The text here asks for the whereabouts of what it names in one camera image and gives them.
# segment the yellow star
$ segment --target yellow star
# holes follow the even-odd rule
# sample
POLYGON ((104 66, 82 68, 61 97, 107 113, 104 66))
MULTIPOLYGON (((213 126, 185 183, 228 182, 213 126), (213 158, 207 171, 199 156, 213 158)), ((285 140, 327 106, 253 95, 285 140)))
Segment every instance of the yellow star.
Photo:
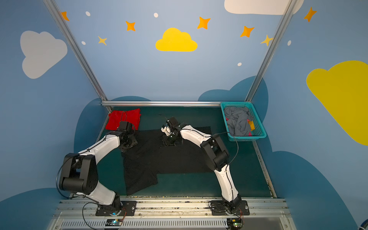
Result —
POLYGON ((69 21, 69 18, 67 17, 67 12, 62 12, 61 15, 63 16, 63 18, 67 21, 69 21))
POLYGON ((135 24, 135 22, 132 22, 132 23, 129 23, 129 22, 127 22, 127 21, 125 21, 125 22, 126 22, 126 23, 127 23, 127 25, 128 25, 127 31, 128 31, 128 30, 135 31, 135 28, 134 28, 134 24, 135 24))
POLYGON ((311 21, 312 16, 317 13, 317 11, 312 10, 312 8, 309 10, 308 14, 304 17, 304 19, 308 19, 308 22, 311 21))
POLYGON ((102 39, 102 38, 100 38, 100 36, 98 36, 98 38, 100 39, 100 41, 98 43, 103 43, 103 44, 106 45, 105 41, 106 41, 107 38, 102 39))
POLYGON ((207 29, 207 24, 208 24, 209 20, 211 20, 211 19, 210 18, 203 19, 203 18, 199 17, 199 25, 198 25, 197 29, 199 29, 199 28, 207 29))
POLYGON ((266 35, 266 40, 264 40, 264 41, 262 41, 261 42, 261 44, 262 43, 266 43, 267 44, 267 46, 268 46, 268 43, 272 40, 273 38, 268 38, 268 34, 266 35))
POLYGON ((240 35, 240 37, 244 37, 244 36, 249 37, 251 35, 251 32, 252 32, 253 29, 254 29, 254 27, 253 28, 248 28, 248 27, 244 26, 244 31, 240 35))

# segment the folded red shirt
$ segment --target folded red shirt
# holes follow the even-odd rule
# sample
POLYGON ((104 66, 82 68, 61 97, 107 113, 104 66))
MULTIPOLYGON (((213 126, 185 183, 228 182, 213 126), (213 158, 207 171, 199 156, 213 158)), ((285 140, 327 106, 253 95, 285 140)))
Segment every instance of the folded red shirt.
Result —
POLYGON ((107 130, 116 130, 121 121, 127 121, 133 124, 132 129, 138 130, 141 121, 141 110, 117 111, 114 110, 109 114, 109 121, 106 125, 107 130))

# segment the gray cloth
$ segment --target gray cloth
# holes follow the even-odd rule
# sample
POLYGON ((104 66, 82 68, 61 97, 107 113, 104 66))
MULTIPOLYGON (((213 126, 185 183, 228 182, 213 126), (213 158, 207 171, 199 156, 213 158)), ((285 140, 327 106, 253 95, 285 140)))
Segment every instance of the gray cloth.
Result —
POLYGON ((226 123, 229 133, 232 136, 249 136, 251 126, 248 123, 248 119, 253 121, 253 117, 247 107, 226 107, 224 113, 228 119, 226 123))

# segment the dark green mat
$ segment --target dark green mat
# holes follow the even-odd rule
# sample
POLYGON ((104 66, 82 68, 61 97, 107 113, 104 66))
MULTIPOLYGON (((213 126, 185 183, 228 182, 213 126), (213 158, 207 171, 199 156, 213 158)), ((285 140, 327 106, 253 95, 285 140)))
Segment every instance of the dark green mat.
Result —
MULTIPOLYGON (((137 107, 115 107, 115 110, 132 110, 137 107)), ((139 130, 160 129, 165 118, 176 117, 193 127, 210 126, 213 134, 225 132, 220 108, 205 107, 140 107, 139 130)), ((226 134, 221 134, 230 160, 235 156, 237 146, 226 134)), ((242 197, 270 197, 268 185, 254 151, 252 142, 238 142, 239 153, 230 165, 231 176, 242 197)), ((118 149, 111 151, 98 164, 100 182, 107 188, 126 195, 123 158, 118 149)), ((143 189, 134 195, 172 197, 221 197, 220 185, 215 173, 158 174, 158 184, 143 189)))

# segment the teal plastic basket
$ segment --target teal plastic basket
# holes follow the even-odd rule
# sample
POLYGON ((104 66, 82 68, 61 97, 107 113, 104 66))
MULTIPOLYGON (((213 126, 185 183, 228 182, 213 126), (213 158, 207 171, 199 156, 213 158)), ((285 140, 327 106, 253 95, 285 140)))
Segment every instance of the teal plastic basket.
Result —
POLYGON ((267 136, 265 128, 262 125, 261 120, 258 117, 257 112, 254 109, 254 106, 251 102, 221 102, 221 109, 222 109, 222 116, 224 117, 226 131, 229 132, 229 128, 226 123, 226 117, 224 109, 229 106, 234 107, 240 107, 244 108, 247 107, 249 109, 250 114, 253 117, 253 123, 255 130, 251 131, 252 136, 251 137, 233 137, 230 135, 230 133, 227 134, 227 137, 229 138, 229 141, 255 141, 260 138, 265 138, 267 136))

